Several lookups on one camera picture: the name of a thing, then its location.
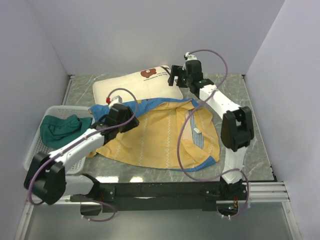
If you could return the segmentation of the cream pillow with bear print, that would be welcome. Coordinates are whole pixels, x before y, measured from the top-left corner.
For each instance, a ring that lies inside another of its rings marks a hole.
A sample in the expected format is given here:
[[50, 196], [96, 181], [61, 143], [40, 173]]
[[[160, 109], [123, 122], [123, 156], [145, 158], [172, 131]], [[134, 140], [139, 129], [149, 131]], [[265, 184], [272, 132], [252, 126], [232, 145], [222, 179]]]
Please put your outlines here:
[[149, 68], [124, 76], [100, 80], [92, 85], [94, 101], [106, 105], [112, 90], [124, 88], [133, 93], [137, 100], [154, 98], [183, 99], [178, 86], [169, 86], [171, 69], [167, 65]]

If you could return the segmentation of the blue and yellow pillowcase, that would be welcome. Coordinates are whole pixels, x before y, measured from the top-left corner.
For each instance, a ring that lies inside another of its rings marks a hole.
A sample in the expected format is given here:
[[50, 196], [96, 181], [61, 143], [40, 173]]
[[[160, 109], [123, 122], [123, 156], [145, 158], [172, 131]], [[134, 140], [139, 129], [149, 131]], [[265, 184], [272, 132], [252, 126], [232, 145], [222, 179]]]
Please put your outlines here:
[[198, 106], [191, 98], [153, 98], [125, 106], [138, 106], [139, 125], [104, 146], [90, 152], [89, 158], [100, 154], [106, 158], [138, 167], [195, 172], [220, 160], [220, 145], [213, 115], [199, 108], [185, 125], [188, 115]]

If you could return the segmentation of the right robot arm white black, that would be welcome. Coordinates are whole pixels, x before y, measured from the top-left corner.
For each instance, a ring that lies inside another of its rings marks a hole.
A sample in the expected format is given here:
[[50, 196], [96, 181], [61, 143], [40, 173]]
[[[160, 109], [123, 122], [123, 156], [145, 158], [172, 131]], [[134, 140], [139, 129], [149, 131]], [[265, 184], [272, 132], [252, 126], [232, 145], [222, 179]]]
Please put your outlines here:
[[178, 137], [179, 142], [186, 124], [204, 104], [208, 104], [222, 120], [220, 138], [225, 146], [225, 162], [219, 177], [225, 184], [219, 187], [219, 193], [222, 198], [230, 200], [237, 194], [236, 186], [246, 177], [242, 170], [244, 158], [255, 136], [252, 110], [248, 106], [242, 107], [234, 103], [210, 79], [205, 79], [202, 64], [197, 59], [186, 60], [183, 66], [171, 66], [168, 85], [174, 84], [188, 88], [201, 100], [201, 103], [186, 117]]

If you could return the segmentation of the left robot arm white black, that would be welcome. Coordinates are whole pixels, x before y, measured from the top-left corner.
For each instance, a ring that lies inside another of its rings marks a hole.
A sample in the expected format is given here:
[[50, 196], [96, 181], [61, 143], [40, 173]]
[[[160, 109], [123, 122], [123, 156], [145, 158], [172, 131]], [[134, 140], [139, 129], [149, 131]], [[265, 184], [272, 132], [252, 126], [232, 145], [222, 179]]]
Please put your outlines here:
[[108, 114], [95, 121], [81, 136], [50, 153], [34, 155], [24, 180], [27, 198], [40, 198], [42, 203], [52, 205], [67, 195], [83, 195], [88, 201], [100, 198], [100, 182], [83, 174], [67, 176], [69, 169], [90, 152], [113, 140], [118, 133], [125, 133], [139, 125], [136, 118], [138, 106], [130, 108], [114, 104]]

